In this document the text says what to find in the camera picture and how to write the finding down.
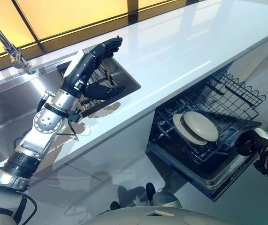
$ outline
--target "plate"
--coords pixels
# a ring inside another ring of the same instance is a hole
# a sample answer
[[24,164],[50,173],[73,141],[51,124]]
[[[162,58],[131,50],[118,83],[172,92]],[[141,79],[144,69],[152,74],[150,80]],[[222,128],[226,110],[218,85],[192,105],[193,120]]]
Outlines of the plate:
[[197,136],[191,129],[187,126],[184,121],[182,114],[174,114],[172,117],[173,124],[175,125],[176,132],[187,141],[196,145],[205,145],[207,141],[203,138]]
[[184,120],[196,135],[210,142],[217,141],[218,130],[206,116],[190,111],[184,114]]

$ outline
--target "white countertop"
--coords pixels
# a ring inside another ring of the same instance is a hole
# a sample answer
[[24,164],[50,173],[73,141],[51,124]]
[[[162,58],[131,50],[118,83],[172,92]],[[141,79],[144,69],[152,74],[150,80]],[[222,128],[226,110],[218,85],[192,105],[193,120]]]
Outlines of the white countertop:
[[[141,85],[113,113],[83,118],[84,132],[50,152],[60,166],[161,103],[268,40],[268,0],[206,0],[30,60],[46,63],[107,39],[123,38],[114,58]],[[17,70],[0,71],[0,79]]]

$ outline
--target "open dishwasher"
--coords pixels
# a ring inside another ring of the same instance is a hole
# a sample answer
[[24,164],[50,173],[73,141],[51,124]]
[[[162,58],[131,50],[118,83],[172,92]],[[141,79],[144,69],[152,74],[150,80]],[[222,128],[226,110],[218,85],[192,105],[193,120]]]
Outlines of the open dishwasher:
[[[258,156],[241,156],[235,141],[241,133],[268,123],[255,121],[256,107],[266,97],[239,82],[226,66],[157,107],[148,149],[183,175],[212,201],[222,193]],[[195,111],[210,119],[219,137],[216,142],[195,145],[175,130],[173,115]]]

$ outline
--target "stainless steel sink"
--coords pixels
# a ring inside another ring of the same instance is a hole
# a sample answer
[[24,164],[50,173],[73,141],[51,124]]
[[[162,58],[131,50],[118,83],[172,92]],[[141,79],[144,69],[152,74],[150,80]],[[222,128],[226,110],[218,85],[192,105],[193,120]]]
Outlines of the stainless steel sink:
[[[38,69],[39,74],[18,74],[0,82],[0,162],[13,153],[13,141],[31,128],[32,118],[44,90],[58,90],[72,55],[33,68]],[[89,82],[93,83],[99,78],[103,78],[100,84],[116,86],[122,83],[126,89],[121,95],[106,101],[82,98],[84,117],[140,88],[114,59],[104,60],[101,69],[95,71]]]

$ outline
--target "chrome faucet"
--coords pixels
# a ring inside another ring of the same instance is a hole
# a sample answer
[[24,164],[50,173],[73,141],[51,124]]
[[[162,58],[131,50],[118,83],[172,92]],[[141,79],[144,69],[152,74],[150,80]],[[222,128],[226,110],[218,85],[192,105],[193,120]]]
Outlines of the chrome faucet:
[[17,69],[24,69],[29,65],[26,59],[22,56],[21,48],[17,49],[12,43],[10,43],[8,39],[3,35],[1,30],[0,41],[2,42],[5,51],[9,54],[13,67]]

